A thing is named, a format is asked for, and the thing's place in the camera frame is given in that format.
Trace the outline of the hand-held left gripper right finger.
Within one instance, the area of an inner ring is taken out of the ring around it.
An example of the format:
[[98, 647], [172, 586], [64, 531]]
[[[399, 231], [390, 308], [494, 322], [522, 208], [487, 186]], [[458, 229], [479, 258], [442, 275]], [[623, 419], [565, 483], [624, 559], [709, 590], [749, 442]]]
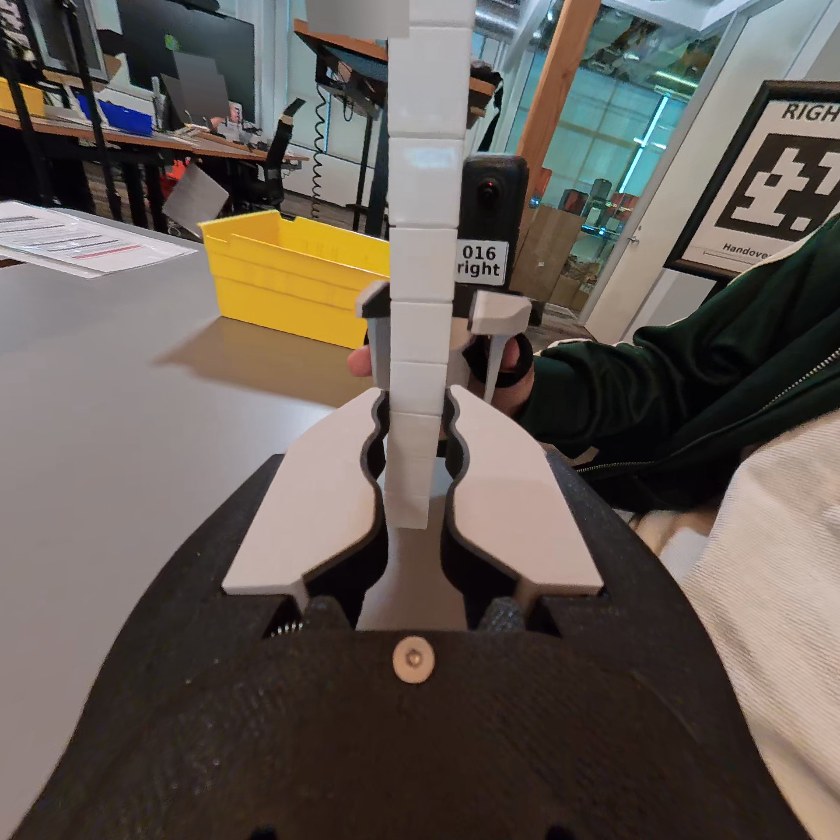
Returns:
[[602, 576], [541, 445], [462, 385], [447, 390], [444, 425], [441, 566], [466, 620], [497, 598], [529, 616], [545, 595], [598, 595]]

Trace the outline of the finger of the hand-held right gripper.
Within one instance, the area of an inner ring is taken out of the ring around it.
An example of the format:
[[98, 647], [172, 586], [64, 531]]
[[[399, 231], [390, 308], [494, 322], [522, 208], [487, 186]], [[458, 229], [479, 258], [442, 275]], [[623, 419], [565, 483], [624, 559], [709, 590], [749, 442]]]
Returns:
[[478, 290], [473, 297], [468, 318], [469, 334], [490, 340], [483, 396], [486, 403], [492, 401], [507, 343], [526, 331], [531, 311], [530, 299], [519, 295]]
[[367, 324], [374, 382], [391, 380], [391, 293], [387, 280], [375, 280], [355, 301], [355, 315]]

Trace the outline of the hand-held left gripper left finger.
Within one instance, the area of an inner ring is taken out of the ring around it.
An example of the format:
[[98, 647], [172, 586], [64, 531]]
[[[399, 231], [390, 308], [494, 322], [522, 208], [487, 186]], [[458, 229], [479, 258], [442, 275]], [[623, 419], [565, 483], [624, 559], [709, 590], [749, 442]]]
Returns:
[[222, 583], [227, 595], [318, 596], [360, 614], [387, 565], [378, 479], [387, 392], [372, 387], [312, 426], [283, 455]]

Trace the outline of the white segmented bar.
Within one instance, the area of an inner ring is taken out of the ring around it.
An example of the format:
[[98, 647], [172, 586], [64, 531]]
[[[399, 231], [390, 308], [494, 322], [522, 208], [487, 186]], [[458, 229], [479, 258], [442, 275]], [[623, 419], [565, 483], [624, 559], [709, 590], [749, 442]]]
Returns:
[[476, 2], [407, 3], [388, 42], [389, 525], [425, 529], [447, 383]]

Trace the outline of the yellow plastic bin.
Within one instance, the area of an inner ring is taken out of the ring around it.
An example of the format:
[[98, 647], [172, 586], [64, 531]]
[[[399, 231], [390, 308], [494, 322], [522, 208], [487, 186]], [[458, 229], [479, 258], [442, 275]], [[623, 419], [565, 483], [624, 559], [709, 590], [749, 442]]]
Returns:
[[366, 322], [355, 301], [390, 278], [390, 243], [278, 211], [199, 224], [220, 314], [353, 350]]

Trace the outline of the person's right forearm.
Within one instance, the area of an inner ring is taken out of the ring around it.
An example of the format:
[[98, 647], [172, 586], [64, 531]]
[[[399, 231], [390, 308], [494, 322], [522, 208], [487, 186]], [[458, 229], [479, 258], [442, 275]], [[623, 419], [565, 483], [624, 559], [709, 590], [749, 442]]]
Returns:
[[509, 414], [567, 455], [641, 454], [697, 419], [755, 368], [730, 330], [698, 319], [638, 330], [631, 343], [567, 342], [535, 358]]

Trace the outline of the black bag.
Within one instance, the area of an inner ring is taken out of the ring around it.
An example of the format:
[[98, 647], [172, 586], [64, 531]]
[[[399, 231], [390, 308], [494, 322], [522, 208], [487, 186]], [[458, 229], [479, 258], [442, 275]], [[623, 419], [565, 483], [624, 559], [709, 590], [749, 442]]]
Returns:
[[495, 133], [503, 99], [500, 72], [482, 59], [470, 63], [465, 155], [488, 151]]

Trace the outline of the black office chair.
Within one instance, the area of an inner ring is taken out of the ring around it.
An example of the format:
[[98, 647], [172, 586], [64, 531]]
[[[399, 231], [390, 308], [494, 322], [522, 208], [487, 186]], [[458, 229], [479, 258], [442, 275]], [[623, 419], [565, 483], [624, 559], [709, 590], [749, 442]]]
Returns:
[[280, 115], [273, 140], [262, 164], [264, 177], [246, 186], [245, 202], [249, 209], [280, 209], [285, 198], [282, 166], [291, 141], [294, 117], [305, 102], [302, 98], [295, 98]]

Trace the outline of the wooden standing desk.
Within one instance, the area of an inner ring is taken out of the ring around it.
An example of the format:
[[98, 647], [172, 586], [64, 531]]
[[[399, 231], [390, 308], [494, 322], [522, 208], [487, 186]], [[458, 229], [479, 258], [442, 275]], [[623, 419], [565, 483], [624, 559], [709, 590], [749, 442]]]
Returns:
[[313, 54], [312, 213], [364, 215], [368, 235], [459, 225], [474, 6], [418, 8], [403, 37], [364, 40], [295, 19]]

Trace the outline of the person's green jacket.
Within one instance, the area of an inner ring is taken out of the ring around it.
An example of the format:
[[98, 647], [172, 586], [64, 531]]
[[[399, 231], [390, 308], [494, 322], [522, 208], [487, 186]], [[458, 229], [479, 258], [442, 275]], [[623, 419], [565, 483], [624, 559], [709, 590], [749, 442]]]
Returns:
[[629, 511], [720, 497], [763, 445], [838, 410], [838, 216], [733, 280], [692, 314], [644, 327], [636, 352], [650, 397], [621, 444], [595, 444], [578, 473]]

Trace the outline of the person's white shirt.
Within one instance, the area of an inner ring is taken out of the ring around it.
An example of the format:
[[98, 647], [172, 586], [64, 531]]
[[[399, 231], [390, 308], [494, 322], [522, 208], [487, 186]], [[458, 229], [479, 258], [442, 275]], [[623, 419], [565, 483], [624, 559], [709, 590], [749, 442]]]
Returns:
[[723, 499], [631, 527], [698, 614], [812, 838], [839, 837], [839, 412], [758, 447]]

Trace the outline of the framed marker poster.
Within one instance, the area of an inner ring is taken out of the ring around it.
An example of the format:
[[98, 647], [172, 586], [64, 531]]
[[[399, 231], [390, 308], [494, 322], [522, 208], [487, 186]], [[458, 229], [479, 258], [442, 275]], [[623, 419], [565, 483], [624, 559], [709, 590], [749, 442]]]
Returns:
[[762, 83], [664, 268], [728, 282], [798, 245], [839, 204], [839, 83]]

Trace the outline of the large black monitor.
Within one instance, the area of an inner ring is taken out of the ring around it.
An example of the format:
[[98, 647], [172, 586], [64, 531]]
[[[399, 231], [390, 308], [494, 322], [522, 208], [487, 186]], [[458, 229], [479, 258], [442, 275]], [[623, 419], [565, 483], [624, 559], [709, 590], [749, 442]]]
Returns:
[[167, 1], [118, 1], [133, 84], [151, 88], [152, 77], [177, 76], [174, 53], [214, 59], [228, 97], [255, 108], [255, 29], [250, 23]]

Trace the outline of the blue storage bin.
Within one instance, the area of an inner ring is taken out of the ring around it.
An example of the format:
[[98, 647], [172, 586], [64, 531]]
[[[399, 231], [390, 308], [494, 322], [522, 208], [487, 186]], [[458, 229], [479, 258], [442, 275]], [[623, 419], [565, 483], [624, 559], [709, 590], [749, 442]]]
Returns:
[[104, 127], [140, 137], [153, 135], [155, 117], [152, 100], [105, 90], [101, 95], [96, 94], [96, 101]]

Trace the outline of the black panel display on pole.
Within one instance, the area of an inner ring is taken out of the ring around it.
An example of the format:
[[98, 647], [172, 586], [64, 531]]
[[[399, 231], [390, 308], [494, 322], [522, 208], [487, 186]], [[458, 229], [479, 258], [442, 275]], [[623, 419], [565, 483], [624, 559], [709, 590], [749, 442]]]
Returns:
[[106, 187], [109, 210], [112, 218], [121, 222], [121, 196], [113, 178], [112, 162], [93, 87], [88, 61], [88, 42], [83, 34], [79, 7], [78, 2], [72, 1], [28, 2], [27, 10], [38, 45], [38, 61], [42, 68], [56, 72], [54, 65], [60, 62], [61, 72], [80, 79], [88, 104], [91, 130]]

